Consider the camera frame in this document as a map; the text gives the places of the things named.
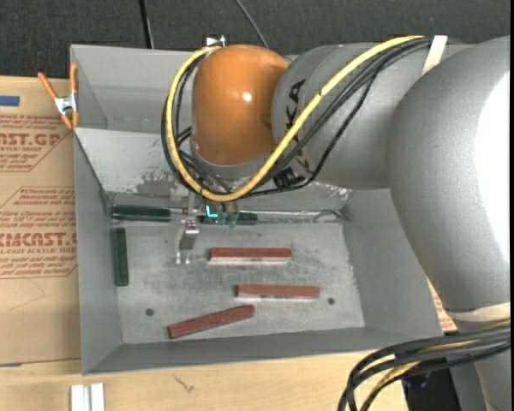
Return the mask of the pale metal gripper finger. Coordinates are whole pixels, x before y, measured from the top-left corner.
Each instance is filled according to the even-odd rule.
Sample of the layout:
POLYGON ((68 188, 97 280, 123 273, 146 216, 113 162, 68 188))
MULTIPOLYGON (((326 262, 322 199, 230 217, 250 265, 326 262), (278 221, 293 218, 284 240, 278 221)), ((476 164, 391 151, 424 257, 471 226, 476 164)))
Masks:
POLYGON ((175 237, 175 254, 176 254, 176 264, 177 265, 187 265, 182 262, 182 233, 187 224, 195 224, 194 218, 187 218, 182 220, 175 237))
POLYGON ((196 224, 187 224, 182 233, 182 262, 188 264, 190 259, 189 255, 194 249, 194 245, 198 234, 199 228, 196 224))

